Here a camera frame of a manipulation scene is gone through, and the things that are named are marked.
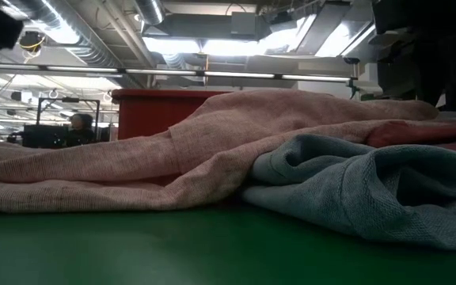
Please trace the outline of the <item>spray bottle with green label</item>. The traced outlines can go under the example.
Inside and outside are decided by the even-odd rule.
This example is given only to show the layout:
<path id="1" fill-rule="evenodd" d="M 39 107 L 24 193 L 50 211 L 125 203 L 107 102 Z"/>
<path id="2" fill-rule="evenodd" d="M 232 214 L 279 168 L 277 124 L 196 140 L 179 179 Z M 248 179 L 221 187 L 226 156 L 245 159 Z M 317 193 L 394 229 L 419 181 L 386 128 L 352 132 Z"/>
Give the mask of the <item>spray bottle with green label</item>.
<path id="1" fill-rule="evenodd" d="M 351 90 L 350 100 L 361 101 L 365 98 L 376 98 L 383 95 L 383 89 L 376 82 L 350 80 L 347 87 Z"/>

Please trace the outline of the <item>green table mat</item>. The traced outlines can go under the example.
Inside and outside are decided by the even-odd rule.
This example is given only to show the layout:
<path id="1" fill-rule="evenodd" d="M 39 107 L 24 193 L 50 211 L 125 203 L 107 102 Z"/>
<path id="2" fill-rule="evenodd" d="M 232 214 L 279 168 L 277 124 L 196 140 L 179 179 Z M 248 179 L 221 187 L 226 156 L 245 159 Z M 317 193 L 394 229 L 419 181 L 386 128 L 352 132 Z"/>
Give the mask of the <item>green table mat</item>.
<path id="1" fill-rule="evenodd" d="M 255 207 L 0 215 L 0 285 L 456 285 L 456 251 Z"/>

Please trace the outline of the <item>long ceiling light bar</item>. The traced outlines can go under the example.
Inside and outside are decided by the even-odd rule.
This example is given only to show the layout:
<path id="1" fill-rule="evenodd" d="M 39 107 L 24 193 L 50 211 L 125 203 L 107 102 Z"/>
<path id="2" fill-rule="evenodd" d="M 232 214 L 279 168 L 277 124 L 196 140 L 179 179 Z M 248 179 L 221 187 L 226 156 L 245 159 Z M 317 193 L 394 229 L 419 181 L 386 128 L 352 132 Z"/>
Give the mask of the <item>long ceiling light bar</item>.
<path id="1" fill-rule="evenodd" d="M 328 75 L 305 75 L 305 74 L 273 74 L 273 73 L 250 73 L 216 70 L 170 70 L 170 69 L 131 69 L 113 67 L 88 67 L 88 66 L 49 66 L 20 63 L 0 63 L 2 73 L 22 74 L 93 74 L 101 77 L 119 75 L 166 75 L 186 77 L 216 77 L 216 78 L 251 78 L 264 80 L 304 81 L 304 82 L 335 82 L 345 83 L 353 81 L 352 77 L 336 77 Z"/>

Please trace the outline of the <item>black monitor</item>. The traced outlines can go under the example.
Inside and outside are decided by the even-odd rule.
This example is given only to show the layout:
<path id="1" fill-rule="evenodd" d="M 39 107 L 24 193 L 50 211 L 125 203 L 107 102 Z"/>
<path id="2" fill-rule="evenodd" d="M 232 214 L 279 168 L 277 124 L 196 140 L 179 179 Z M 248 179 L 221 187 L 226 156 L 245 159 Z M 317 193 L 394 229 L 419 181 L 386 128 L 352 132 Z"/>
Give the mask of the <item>black monitor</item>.
<path id="1" fill-rule="evenodd" d="M 68 127 L 25 125 L 21 133 L 22 146 L 41 149 L 60 149 L 65 146 Z"/>

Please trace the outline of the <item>light blue towel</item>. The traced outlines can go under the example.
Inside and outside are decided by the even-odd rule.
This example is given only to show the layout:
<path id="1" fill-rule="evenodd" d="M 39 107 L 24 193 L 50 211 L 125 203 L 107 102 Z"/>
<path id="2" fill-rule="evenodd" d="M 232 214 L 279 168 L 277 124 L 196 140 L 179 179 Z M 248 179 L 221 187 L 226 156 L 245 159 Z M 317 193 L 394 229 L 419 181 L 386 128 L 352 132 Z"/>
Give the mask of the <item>light blue towel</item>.
<path id="1" fill-rule="evenodd" d="M 253 163 L 243 200 L 371 241 L 456 249 L 456 151 L 298 135 Z"/>

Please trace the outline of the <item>bright ceiling light panel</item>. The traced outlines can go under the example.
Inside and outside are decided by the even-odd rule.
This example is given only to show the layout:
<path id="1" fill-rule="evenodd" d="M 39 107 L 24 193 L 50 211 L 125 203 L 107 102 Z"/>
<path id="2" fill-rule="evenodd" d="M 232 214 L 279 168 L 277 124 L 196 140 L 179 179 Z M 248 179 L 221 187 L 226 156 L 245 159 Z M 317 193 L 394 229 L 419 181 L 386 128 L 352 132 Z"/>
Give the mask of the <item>bright ceiling light panel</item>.
<path id="1" fill-rule="evenodd" d="M 295 42 L 298 28 L 272 32 L 262 40 L 207 40 L 200 44 L 198 40 L 155 39 L 143 37 L 149 51 L 162 55 L 203 53 L 217 56 L 254 56 L 283 49 L 287 51 Z"/>

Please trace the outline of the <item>black metal stand frame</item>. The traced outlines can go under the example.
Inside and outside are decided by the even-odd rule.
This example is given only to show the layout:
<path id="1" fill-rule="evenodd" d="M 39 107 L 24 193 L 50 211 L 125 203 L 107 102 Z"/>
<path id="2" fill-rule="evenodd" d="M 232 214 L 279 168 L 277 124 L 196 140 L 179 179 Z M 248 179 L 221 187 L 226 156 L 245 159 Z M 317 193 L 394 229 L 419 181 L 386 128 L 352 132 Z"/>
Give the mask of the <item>black metal stand frame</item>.
<path id="1" fill-rule="evenodd" d="M 63 97 L 60 99 L 61 102 L 63 103 L 81 103 L 84 102 L 90 107 L 90 103 L 93 103 L 96 105 L 96 111 L 95 111 L 95 117 L 93 117 L 93 126 L 92 129 L 95 133 L 95 141 L 97 141 L 97 134 L 98 134 L 98 120 L 99 120 L 99 115 L 100 115 L 100 110 L 101 110 L 101 102 L 99 100 L 93 100 L 93 99 L 79 99 L 79 98 L 73 98 L 73 97 Z"/>

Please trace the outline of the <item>person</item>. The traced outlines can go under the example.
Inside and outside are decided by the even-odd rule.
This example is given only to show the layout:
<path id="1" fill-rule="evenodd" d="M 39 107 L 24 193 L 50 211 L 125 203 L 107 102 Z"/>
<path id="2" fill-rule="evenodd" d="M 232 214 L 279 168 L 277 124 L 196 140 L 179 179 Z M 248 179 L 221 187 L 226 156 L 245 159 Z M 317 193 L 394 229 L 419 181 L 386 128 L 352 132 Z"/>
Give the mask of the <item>person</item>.
<path id="1" fill-rule="evenodd" d="M 89 114 L 76 113 L 70 118 L 71 127 L 66 136 L 66 146 L 81 146 L 95 141 L 92 129 L 93 117 Z"/>

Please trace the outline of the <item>grey ceiling air unit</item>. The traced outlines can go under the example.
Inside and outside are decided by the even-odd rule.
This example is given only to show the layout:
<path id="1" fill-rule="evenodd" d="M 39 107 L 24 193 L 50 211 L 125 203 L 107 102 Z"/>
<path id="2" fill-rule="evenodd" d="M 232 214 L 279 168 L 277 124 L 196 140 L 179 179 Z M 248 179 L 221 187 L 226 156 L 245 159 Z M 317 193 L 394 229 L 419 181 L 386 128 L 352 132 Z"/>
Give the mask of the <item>grey ceiling air unit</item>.
<path id="1" fill-rule="evenodd" d="M 259 41 L 271 33 L 270 25 L 255 13 L 232 12 L 230 36 L 237 40 Z"/>

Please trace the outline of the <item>red plastic laundry bin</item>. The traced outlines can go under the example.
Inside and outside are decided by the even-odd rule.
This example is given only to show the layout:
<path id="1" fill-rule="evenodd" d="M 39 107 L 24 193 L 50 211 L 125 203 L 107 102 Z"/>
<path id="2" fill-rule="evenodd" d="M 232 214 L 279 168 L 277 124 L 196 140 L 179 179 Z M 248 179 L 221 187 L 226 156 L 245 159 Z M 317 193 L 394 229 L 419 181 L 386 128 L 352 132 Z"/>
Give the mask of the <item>red plastic laundry bin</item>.
<path id="1" fill-rule="evenodd" d="M 151 136 L 193 114 L 208 98 L 226 91 L 117 89 L 112 99 L 119 104 L 118 139 Z"/>

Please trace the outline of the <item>silver ventilation duct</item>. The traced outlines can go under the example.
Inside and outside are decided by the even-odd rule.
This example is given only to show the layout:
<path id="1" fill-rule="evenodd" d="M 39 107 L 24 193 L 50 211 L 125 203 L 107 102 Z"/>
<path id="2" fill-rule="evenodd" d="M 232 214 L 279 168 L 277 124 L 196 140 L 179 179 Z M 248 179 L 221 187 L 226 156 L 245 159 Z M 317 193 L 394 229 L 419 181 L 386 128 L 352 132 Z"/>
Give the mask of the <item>silver ventilation duct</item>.
<path id="1" fill-rule="evenodd" d="M 134 0 L 135 8 L 147 25 L 159 25 L 165 20 L 165 7 L 161 0 Z"/>
<path id="2" fill-rule="evenodd" d="M 85 65 L 111 68 L 123 66 L 67 0 L 2 0 L 2 2 Z"/>

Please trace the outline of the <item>pink garment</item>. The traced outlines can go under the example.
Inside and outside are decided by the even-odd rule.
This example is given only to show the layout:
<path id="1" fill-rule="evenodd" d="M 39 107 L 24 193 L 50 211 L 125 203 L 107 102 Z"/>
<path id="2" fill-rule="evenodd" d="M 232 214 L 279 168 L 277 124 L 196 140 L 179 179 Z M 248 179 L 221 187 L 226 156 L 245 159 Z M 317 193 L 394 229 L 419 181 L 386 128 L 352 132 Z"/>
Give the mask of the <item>pink garment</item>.
<path id="1" fill-rule="evenodd" d="M 253 161 L 300 134 L 364 142 L 377 127 L 456 130 L 423 101 L 350 101 L 298 90 L 227 93 L 162 133 L 59 150 L 0 142 L 1 212 L 169 210 L 219 201 Z"/>

